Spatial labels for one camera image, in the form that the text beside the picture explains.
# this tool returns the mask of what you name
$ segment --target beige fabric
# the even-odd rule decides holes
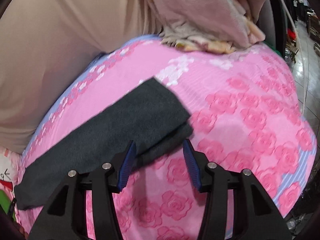
[[[231,53],[265,39],[256,22],[265,0],[147,0],[163,43],[184,51]]]
[[[160,30],[145,0],[13,0],[0,19],[0,145],[21,153],[99,52]]]

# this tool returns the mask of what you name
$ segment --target pink plush blanket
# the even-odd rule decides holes
[[[18,183],[47,149],[152,76],[192,113],[194,148],[227,170],[251,169],[285,216],[306,185],[316,137],[300,115],[289,68],[264,44],[230,55],[187,54],[144,38],[103,57],[44,118],[23,154]],[[192,240],[205,198],[191,186],[180,148],[132,174],[114,202],[124,239]],[[230,191],[226,237],[232,232],[232,207]],[[40,210],[19,211],[26,231]],[[94,238],[91,192],[86,211]]]

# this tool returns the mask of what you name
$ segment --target dark gray fabric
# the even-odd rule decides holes
[[[172,92],[147,80],[27,167],[14,188],[18,209],[44,205],[68,171],[93,171],[124,151],[129,140],[137,144],[135,169],[151,163],[192,134],[189,117]]]

